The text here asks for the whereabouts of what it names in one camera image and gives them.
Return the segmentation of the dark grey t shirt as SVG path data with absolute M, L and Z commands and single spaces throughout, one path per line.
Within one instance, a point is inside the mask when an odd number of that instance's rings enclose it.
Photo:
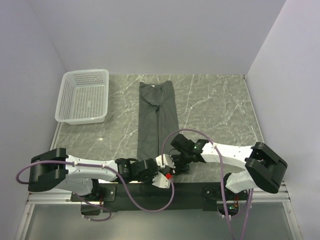
M 137 160 L 155 159 L 171 150 L 165 139 L 179 129 L 173 83 L 139 83 Z

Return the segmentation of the white perforated plastic basket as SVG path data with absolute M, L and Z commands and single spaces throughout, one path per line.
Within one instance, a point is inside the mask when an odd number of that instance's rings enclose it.
M 102 123 L 108 112 L 108 98 L 106 69 L 66 72 L 60 84 L 55 120 L 69 125 Z

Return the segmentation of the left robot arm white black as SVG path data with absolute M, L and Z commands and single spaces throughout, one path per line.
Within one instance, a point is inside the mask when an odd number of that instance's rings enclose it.
M 98 161 L 74 157 L 65 148 L 56 148 L 37 155 L 31 163 L 59 161 L 32 166 L 28 191 L 46 192 L 54 188 L 77 193 L 88 201 L 100 195 L 99 180 L 120 183 L 137 181 L 151 183 L 158 175 L 157 162 L 150 158 L 138 161 L 134 158 Z

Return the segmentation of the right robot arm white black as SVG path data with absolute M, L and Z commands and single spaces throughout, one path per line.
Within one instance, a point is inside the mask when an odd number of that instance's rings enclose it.
M 170 145 L 180 152 L 173 157 L 176 170 L 198 162 L 222 163 L 242 169 L 223 177 L 219 193 L 226 200 L 255 188 L 270 194 L 278 193 L 288 168 L 287 162 L 263 142 L 256 142 L 254 146 L 234 146 L 211 143 L 207 139 L 193 142 L 178 134 Z

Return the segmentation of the black base crossbar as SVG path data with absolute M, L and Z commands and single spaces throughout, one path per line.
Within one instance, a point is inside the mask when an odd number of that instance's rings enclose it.
M 172 190 L 158 188 L 145 183 L 129 183 L 128 190 L 133 199 L 147 210 L 164 207 L 172 196 Z M 113 213 L 136 211 L 123 184 L 100 183 L 99 194 L 92 202 L 103 202 L 103 206 Z M 221 184 L 219 182 L 176 182 L 174 198 L 167 210 L 196 210 L 216 212 L 222 208 Z

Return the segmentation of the aluminium frame rail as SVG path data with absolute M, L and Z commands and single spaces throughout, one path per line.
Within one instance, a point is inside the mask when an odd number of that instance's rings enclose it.
M 64 205 L 71 202 L 71 192 L 53 189 L 45 192 L 30 193 L 28 195 L 24 212 L 17 229 L 15 240 L 24 240 L 36 205 Z

